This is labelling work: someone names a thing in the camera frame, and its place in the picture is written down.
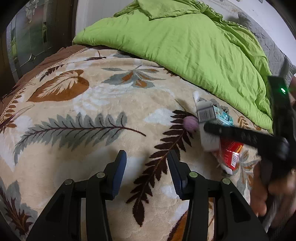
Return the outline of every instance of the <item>purple ball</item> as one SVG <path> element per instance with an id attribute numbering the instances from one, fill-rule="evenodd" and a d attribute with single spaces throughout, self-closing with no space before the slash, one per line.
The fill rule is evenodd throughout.
<path id="1" fill-rule="evenodd" d="M 188 132 L 194 133 L 198 129 L 198 120 L 195 116 L 186 116 L 183 119 L 184 129 Z"/>

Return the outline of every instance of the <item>lime green blanket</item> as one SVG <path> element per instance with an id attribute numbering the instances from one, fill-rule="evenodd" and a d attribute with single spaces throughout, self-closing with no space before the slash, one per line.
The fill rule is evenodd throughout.
<path id="1" fill-rule="evenodd" d="M 76 44 L 105 45 L 164 66 L 271 130 L 267 58 L 246 28 L 194 0 L 135 0 L 85 28 Z"/>

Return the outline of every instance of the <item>gray pillow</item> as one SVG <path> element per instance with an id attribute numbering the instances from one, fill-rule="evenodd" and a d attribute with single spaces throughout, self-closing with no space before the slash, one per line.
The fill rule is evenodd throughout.
<path id="1" fill-rule="evenodd" d="M 289 58 L 276 46 L 267 32 L 248 16 L 245 12 L 239 12 L 239 24 L 250 30 L 257 38 L 264 53 L 268 58 L 268 65 L 273 75 L 283 77 L 287 87 L 290 85 L 293 75 L 296 73 L 296 66 Z"/>

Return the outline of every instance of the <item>human hand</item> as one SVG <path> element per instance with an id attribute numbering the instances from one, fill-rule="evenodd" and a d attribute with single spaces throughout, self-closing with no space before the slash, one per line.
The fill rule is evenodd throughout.
<path id="1" fill-rule="evenodd" d="M 286 177 L 271 182 L 268 185 L 268 190 L 260 178 L 260 163 L 256 164 L 253 173 L 254 179 L 250 194 L 250 206 L 257 216 L 264 216 L 266 214 L 265 202 L 268 193 L 283 196 L 279 210 L 271 223 L 271 227 L 276 227 L 284 218 L 290 218 L 296 210 L 296 172 L 292 169 Z"/>

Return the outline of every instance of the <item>metal screw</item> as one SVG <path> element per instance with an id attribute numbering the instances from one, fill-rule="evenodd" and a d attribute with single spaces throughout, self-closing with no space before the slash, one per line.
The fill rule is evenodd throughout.
<path id="1" fill-rule="evenodd" d="M 65 185 L 70 185 L 72 182 L 73 182 L 72 179 L 67 179 L 67 180 L 64 181 L 64 184 Z"/>
<path id="2" fill-rule="evenodd" d="M 230 180 L 228 178 L 223 178 L 222 182 L 227 185 L 230 184 Z"/>
<path id="3" fill-rule="evenodd" d="M 189 176 L 195 178 L 198 176 L 198 174 L 196 172 L 190 172 Z"/>
<path id="4" fill-rule="evenodd" d="M 96 176 L 97 176 L 97 178 L 102 178 L 102 177 L 105 176 L 105 173 L 103 173 L 103 172 L 98 172 Z"/>

